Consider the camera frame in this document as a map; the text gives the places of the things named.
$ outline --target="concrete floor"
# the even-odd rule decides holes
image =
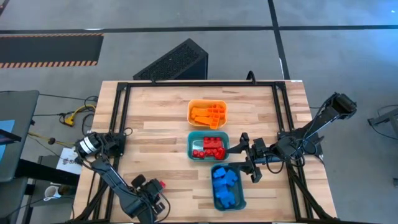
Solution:
[[[274,1],[280,26],[397,25],[398,3],[377,0]],[[255,0],[10,0],[0,29],[89,29],[167,26],[271,26],[267,1]],[[326,171],[342,220],[396,223],[397,141],[376,134],[366,119],[397,104],[398,30],[282,31],[291,79],[303,80],[311,106],[334,91],[358,102],[358,112],[322,130]],[[210,55],[210,79],[281,79],[273,31],[106,34],[98,65],[0,70],[1,90],[39,90],[75,97],[97,95],[103,80],[132,75],[187,38]],[[40,97],[36,113],[73,110],[81,102]],[[41,117],[33,131],[64,141],[81,137],[58,118]],[[393,135],[389,125],[379,130]],[[57,152],[61,147],[53,147]],[[22,154],[36,161],[50,152],[28,140]],[[31,223],[63,222],[70,205],[35,208]]]

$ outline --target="black floor mat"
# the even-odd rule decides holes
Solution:
[[[104,34],[0,35],[0,68],[93,66]]]

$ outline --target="wooden table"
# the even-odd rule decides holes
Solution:
[[[108,132],[117,82],[103,82],[93,121],[93,130]],[[296,128],[311,120],[302,82],[286,81],[287,93]],[[279,93],[282,111],[282,94]],[[278,132],[272,90],[266,86],[245,87],[133,87],[126,118],[126,127],[133,129],[127,137],[125,154],[119,173],[130,183],[139,174],[147,179],[163,180],[164,195],[172,205],[165,222],[271,222],[293,221],[294,211],[286,170],[271,174],[260,166],[262,179],[253,184],[249,175],[241,173],[246,208],[223,213],[214,208],[211,192],[210,167],[213,162],[193,162],[187,157],[187,136],[195,130],[187,122],[187,106],[192,99],[224,100],[228,105],[228,122],[221,128],[229,135],[230,146],[239,143],[242,132],[250,139],[264,138],[266,144],[276,142]],[[244,161],[246,154],[231,154],[228,162]],[[278,169],[280,163],[271,165]],[[304,167],[308,189],[318,203],[336,216],[325,168],[317,158],[306,156]],[[83,168],[74,208],[76,215],[86,207],[92,171]],[[98,186],[98,175],[94,193]],[[101,204],[100,218],[105,211],[106,197]],[[302,216],[305,217],[302,194],[298,190]],[[167,211],[159,215],[162,218]],[[112,222],[131,222],[114,198]]]

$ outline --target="blue toy block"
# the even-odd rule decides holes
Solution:
[[[213,180],[213,186],[215,188],[221,187],[222,185],[226,185],[226,179],[225,178],[217,178]]]
[[[213,173],[213,177],[214,178],[219,178],[219,177],[223,177],[225,175],[225,169],[224,167],[221,167],[219,169],[217,169],[214,173]]]
[[[221,197],[221,204],[223,204],[224,208],[229,208],[230,205],[234,205],[235,196],[232,192],[228,192],[225,197]]]
[[[226,181],[226,184],[232,187],[235,184],[235,182],[238,180],[238,176],[235,174],[235,172],[229,170],[225,174],[224,179]]]
[[[226,185],[217,187],[215,190],[216,190],[216,198],[223,198],[228,196],[228,189],[226,188]]]

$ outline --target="white mug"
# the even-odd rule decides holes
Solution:
[[[59,187],[57,187],[57,186],[47,187],[47,189],[45,189],[45,192],[44,192],[45,198],[43,200],[45,202],[48,202],[52,198],[60,198],[61,195],[58,193],[58,189],[59,189]]]

